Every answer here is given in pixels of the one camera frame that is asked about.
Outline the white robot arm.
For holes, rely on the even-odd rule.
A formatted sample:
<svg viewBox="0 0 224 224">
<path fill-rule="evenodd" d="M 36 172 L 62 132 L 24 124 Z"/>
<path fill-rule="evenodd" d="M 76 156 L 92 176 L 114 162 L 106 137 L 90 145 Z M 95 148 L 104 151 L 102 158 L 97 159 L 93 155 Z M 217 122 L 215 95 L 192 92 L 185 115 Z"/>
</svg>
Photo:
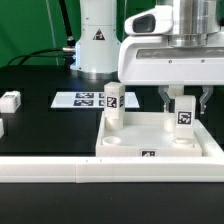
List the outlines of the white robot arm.
<svg viewBox="0 0 224 224">
<path fill-rule="evenodd" d="M 220 0 L 156 0 L 125 20 L 116 36 L 117 0 L 80 0 L 81 38 L 72 72 L 90 79 L 117 74 L 126 85 L 157 86 L 164 104 L 169 87 L 203 87 L 202 108 L 213 87 L 224 85 L 224 27 Z"/>
</svg>

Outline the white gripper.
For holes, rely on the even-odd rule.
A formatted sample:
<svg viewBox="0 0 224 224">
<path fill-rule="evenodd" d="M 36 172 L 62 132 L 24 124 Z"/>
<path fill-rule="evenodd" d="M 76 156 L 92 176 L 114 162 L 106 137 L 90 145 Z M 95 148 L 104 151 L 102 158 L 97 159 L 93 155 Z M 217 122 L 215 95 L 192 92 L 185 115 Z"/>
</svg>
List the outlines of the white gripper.
<svg viewBox="0 0 224 224">
<path fill-rule="evenodd" d="M 219 4 L 157 4 L 125 21 L 118 78 L 126 85 L 157 85 L 168 112 L 165 85 L 201 85 L 200 113 L 215 85 L 224 85 L 224 27 Z"/>
</svg>

